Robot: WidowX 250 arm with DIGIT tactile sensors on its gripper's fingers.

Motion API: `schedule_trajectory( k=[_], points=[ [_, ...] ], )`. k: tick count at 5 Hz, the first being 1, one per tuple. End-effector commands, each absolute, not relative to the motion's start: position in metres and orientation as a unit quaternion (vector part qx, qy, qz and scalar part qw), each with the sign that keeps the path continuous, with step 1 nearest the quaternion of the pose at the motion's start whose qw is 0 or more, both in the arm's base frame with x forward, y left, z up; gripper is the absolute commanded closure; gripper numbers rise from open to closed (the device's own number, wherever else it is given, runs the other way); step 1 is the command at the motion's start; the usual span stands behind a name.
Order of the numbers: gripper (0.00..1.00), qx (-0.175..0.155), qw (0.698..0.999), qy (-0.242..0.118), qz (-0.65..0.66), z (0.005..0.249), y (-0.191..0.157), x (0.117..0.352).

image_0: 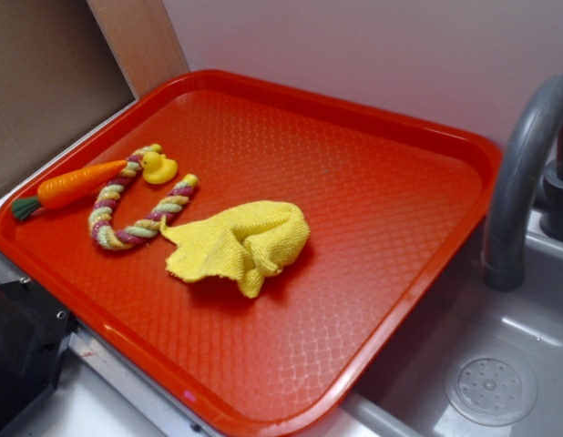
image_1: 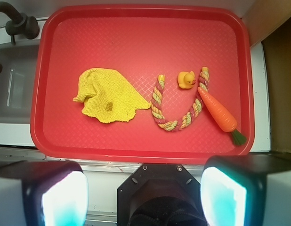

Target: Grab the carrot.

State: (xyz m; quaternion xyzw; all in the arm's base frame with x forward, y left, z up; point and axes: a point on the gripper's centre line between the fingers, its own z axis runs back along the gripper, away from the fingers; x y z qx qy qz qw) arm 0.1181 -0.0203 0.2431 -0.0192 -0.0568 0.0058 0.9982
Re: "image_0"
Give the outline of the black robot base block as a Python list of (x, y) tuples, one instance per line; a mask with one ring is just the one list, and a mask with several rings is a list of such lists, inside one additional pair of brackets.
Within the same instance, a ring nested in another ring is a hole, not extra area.
[(40, 284), (0, 284), (0, 436), (56, 391), (73, 325)]

